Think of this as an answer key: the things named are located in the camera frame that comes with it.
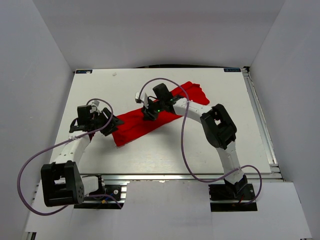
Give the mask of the red t-shirt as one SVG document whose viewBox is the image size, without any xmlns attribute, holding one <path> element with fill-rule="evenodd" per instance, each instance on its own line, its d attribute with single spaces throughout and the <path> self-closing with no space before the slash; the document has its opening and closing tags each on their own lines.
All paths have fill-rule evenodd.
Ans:
<svg viewBox="0 0 320 240">
<path fill-rule="evenodd" d="M 198 104 L 208 105 L 210 103 L 202 88 L 197 83 L 187 81 L 186 83 L 182 84 L 181 87 L 176 87 L 175 89 L 173 89 L 171 93 L 174 96 L 180 95 L 185 97 L 186 94 L 183 93 L 183 90 L 186 90 L 186 93 L 188 94 L 190 100 Z M 118 118 L 122 120 L 124 124 L 121 124 L 118 127 L 118 130 L 112 133 L 112 136 L 116 146 L 121 147 L 156 130 L 157 128 L 165 124 L 179 119 L 180 116 L 162 111 L 159 113 L 158 118 L 155 121 L 143 120 L 143 113 L 139 108 L 121 114 L 118 116 Z"/>
</svg>

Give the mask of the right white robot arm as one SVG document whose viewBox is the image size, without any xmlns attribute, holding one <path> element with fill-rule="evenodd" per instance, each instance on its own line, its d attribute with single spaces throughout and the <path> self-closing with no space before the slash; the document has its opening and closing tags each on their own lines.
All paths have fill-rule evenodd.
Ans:
<svg viewBox="0 0 320 240">
<path fill-rule="evenodd" d="M 181 154 L 190 175 L 202 183 L 214 183 L 216 180 L 204 180 L 197 177 L 189 167 L 184 150 L 184 131 L 187 119 L 200 123 L 208 143 L 218 153 L 223 168 L 223 176 L 220 177 L 225 184 L 226 195 L 236 200 L 244 193 L 244 187 L 248 184 L 236 152 L 237 127 L 227 110 L 222 104 L 213 107 L 197 103 L 190 98 L 182 86 L 179 86 L 184 95 L 173 95 L 164 83 L 153 88 L 155 100 L 145 94 L 141 99 L 142 92 L 135 96 L 137 103 L 143 103 L 142 114 L 145 121 L 155 121 L 159 113 L 167 112 L 175 116 L 182 116 L 180 134 Z"/>
</svg>

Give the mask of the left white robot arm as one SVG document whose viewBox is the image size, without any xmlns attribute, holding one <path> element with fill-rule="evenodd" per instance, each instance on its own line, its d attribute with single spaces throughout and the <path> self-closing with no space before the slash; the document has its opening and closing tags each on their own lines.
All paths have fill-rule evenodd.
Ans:
<svg viewBox="0 0 320 240">
<path fill-rule="evenodd" d="M 99 200 L 106 187 L 100 174 L 82 176 L 78 164 L 96 132 L 108 136 L 118 130 L 124 121 L 112 115 L 106 107 L 98 110 L 96 104 L 77 107 L 77 118 L 69 128 L 69 139 L 62 152 L 50 164 L 41 168 L 44 203 L 47 207 L 78 205 L 89 195 Z"/>
</svg>

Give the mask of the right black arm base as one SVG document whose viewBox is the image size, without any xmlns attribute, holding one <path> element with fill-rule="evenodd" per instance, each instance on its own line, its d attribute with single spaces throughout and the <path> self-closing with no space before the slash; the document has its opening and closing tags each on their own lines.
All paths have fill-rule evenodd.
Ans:
<svg viewBox="0 0 320 240">
<path fill-rule="evenodd" d="M 212 213 L 258 211 L 255 200 L 249 203 L 256 196 L 251 183 L 248 183 L 237 195 L 229 191 L 224 184 L 210 184 L 208 187 Z"/>
</svg>

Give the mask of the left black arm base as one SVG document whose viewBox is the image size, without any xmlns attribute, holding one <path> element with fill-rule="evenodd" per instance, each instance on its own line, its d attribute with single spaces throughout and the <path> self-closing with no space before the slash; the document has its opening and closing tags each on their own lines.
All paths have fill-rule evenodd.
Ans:
<svg viewBox="0 0 320 240">
<path fill-rule="evenodd" d="M 81 204 L 74 205 L 78 210 L 120 210 L 125 203 L 128 181 L 106 180 L 104 192 L 91 193 Z"/>
</svg>

